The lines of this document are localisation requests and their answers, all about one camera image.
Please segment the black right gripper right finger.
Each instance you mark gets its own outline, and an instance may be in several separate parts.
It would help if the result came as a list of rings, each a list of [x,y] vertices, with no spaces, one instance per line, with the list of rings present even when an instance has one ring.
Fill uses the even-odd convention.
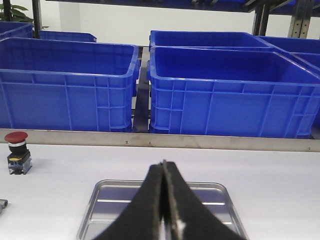
[[[242,240],[202,204],[174,162],[164,160],[163,186],[167,213],[163,215],[171,240]]]

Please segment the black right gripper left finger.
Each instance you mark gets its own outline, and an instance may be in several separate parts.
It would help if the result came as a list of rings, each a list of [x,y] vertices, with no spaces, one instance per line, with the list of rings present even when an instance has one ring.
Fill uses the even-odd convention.
[[[137,193],[96,240],[157,240],[161,224],[163,166],[153,164]]]

